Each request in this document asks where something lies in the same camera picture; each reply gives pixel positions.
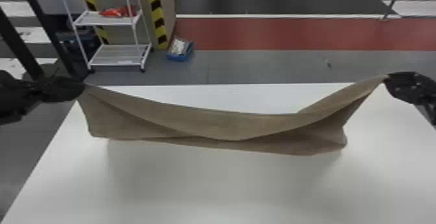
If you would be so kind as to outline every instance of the shelf leg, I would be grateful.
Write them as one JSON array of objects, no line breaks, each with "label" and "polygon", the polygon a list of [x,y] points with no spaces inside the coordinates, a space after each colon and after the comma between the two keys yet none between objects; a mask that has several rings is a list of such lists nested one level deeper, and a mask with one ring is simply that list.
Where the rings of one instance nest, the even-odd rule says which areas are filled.
[{"label": "shelf leg", "polygon": [[68,4],[66,0],[62,0],[62,4],[64,5],[65,10],[67,11],[68,20],[71,23],[71,27],[73,28],[74,34],[77,39],[77,43],[79,44],[80,52],[82,52],[83,59],[85,60],[86,67],[88,70],[91,70],[92,67],[90,65],[90,61],[88,60],[88,57],[86,56],[85,49],[83,48],[82,40],[80,40],[79,33],[77,32],[77,27],[74,25],[73,17],[71,16],[71,11],[69,10]]}]

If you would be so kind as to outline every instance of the metal shelf rack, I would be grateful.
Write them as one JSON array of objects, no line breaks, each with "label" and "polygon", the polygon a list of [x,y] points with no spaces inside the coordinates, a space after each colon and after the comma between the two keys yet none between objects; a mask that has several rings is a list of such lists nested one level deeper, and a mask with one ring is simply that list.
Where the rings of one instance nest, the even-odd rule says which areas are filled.
[{"label": "metal shelf rack", "polygon": [[[62,2],[67,11],[68,18],[71,22],[71,26],[75,33],[83,59],[85,60],[86,66],[90,72],[93,71],[93,66],[139,66],[141,72],[145,72],[145,62],[147,61],[147,57],[151,51],[151,42],[147,24],[143,16],[141,0],[136,0],[139,10],[135,16],[132,14],[130,0],[126,0],[129,17],[104,17],[101,16],[97,11],[89,10],[86,3],[83,2],[85,11],[76,20],[73,20],[67,1],[62,0]],[[139,43],[138,35],[136,33],[136,26],[140,19],[142,19],[145,32],[147,33],[148,42],[146,44]],[[77,27],[83,26],[92,26],[95,31],[97,26],[130,26],[132,27],[135,43],[125,45],[109,45],[104,44],[101,37],[99,37],[101,46],[92,56],[92,58],[89,59],[85,53],[82,41],[79,37],[79,32],[77,30]]]}]

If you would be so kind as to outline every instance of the floor line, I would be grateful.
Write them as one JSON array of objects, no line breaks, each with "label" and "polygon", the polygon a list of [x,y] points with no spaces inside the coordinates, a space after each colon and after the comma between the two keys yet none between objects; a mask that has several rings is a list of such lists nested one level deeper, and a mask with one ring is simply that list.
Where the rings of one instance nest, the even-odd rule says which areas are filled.
[{"label": "floor line", "polygon": [[[380,19],[383,14],[178,14],[177,18],[253,18],[253,19]],[[391,14],[390,19],[401,18]]]}]

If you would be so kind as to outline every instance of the robotic arm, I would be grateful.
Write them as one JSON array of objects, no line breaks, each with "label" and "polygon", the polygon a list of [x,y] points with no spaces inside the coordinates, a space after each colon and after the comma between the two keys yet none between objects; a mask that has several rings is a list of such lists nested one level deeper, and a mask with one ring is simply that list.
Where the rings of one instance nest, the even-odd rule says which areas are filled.
[{"label": "robotic arm", "polygon": [[21,120],[40,103],[71,101],[84,89],[85,84],[67,77],[27,82],[0,70],[0,125]]}]

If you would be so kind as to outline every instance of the white floor marking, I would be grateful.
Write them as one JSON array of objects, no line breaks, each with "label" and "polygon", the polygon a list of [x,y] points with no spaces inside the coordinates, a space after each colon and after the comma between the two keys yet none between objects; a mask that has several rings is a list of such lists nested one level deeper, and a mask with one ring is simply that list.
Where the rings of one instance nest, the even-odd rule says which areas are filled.
[{"label": "white floor marking", "polygon": [[436,16],[436,1],[398,0],[393,10],[401,16]]},{"label": "white floor marking", "polygon": [[4,1],[0,7],[8,17],[29,17],[35,16],[28,2],[25,1]]},{"label": "white floor marking", "polygon": [[50,39],[42,27],[16,27],[17,32],[21,32],[21,38],[28,44],[46,44]]},{"label": "white floor marking", "polygon": [[[39,64],[54,64],[57,58],[37,58]],[[9,72],[16,79],[21,79],[26,70],[16,58],[0,58],[0,69]]]}]

